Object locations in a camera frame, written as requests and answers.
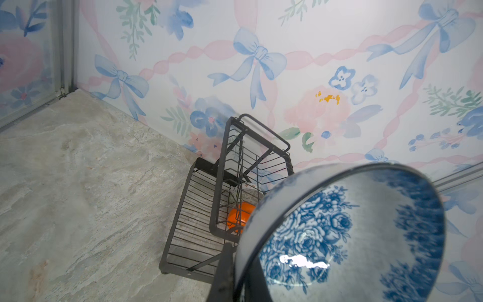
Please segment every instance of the ceramic bowl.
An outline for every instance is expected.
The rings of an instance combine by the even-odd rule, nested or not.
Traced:
[[[259,261],[273,301],[422,302],[444,242],[443,206],[417,171],[314,167],[278,184],[252,213],[235,259],[235,293]]]

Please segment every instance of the bowl rim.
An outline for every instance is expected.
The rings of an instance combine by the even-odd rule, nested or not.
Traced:
[[[308,169],[312,169],[312,168],[316,168],[316,167],[321,168],[321,167],[324,167],[324,166],[327,166],[327,165],[318,165],[318,166],[310,167]],[[301,170],[301,171],[293,174],[292,176],[290,176],[286,179],[289,179],[291,177],[296,177],[297,174],[299,174],[300,172],[303,172],[305,170],[306,169]],[[434,184],[431,182],[431,180],[426,175],[419,172],[415,168],[412,168],[412,167],[409,167],[409,166],[406,166],[406,165],[403,165],[403,164],[387,163],[387,162],[367,163],[367,164],[347,168],[347,169],[343,170],[342,172],[336,173],[335,175],[332,175],[329,178],[324,179],[323,181],[319,182],[317,185],[313,186],[308,191],[304,192],[302,195],[300,195],[298,198],[296,198],[296,200],[294,202],[292,202],[285,211],[283,211],[282,215],[275,218],[274,222],[270,225],[270,227],[268,229],[266,229],[265,232],[263,232],[261,239],[258,241],[258,243],[256,243],[254,249],[251,251],[250,255],[248,256],[245,265],[242,267],[240,279],[238,280],[238,282],[234,286],[234,290],[233,290],[234,299],[237,301],[240,298],[242,288],[243,288],[243,284],[245,283],[245,279],[247,277],[248,269],[250,268],[250,265],[253,263],[255,257],[262,250],[263,246],[265,246],[265,244],[269,240],[270,236],[278,229],[279,226],[281,226],[281,224],[285,221],[285,219],[294,210],[299,208],[306,201],[307,198],[312,196],[314,193],[320,191],[321,189],[324,189],[324,188],[330,186],[334,182],[342,180],[342,179],[344,179],[348,176],[352,176],[352,175],[355,175],[355,174],[358,174],[358,173],[363,173],[363,172],[368,172],[368,171],[375,171],[375,170],[405,171],[405,172],[412,173],[416,176],[419,176],[420,178],[426,180],[426,182],[428,182],[428,184],[433,188],[433,190],[436,192],[436,195],[438,196],[438,201],[439,201],[440,207],[443,208],[443,204],[442,204],[440,195],[438,193],[438,190],[434,186]],[[446,248],[446,223],[443,224],[443,227],[444,227],[443,249],[445,250],[445,248]],[[438,274],[441,271],[441,266],[442,266],[442,262],[443,262],[442,259],[443,259],[443,257],[441,257],[440,265],[438,267]]]

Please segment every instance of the glass panel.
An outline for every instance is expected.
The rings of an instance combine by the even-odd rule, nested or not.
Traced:
[[[0,0],[0,127],[58,95],[55,5]]]

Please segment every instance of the blue berry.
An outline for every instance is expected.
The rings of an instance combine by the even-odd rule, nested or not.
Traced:
[[[322,136],[323,138],[325,138],[325,139],[328,139],[328,138],[331,136],[331,134],[330,134],[330,132],[329,132],[329,131],[324,131],[324,132],[322,132],[322,135],[321,135],[321,136]]]
[[[433,133],[433,135],[431,135],[430,139],[438,138],[440,136],[441,136],[441,133],[440,132],[436,132],[436,133]]]

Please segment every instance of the orange object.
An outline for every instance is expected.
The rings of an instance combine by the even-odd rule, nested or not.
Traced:
[[[250,214],[255,209],[255,206],[247,202],[242,202],[240,209],[241,211],[238,209],[233,209],[230,211],[227,219],[227,226],[229,229],[234,228],[237,225],[241,225],[242,227],[244,227],[246,222],[250,218]]]

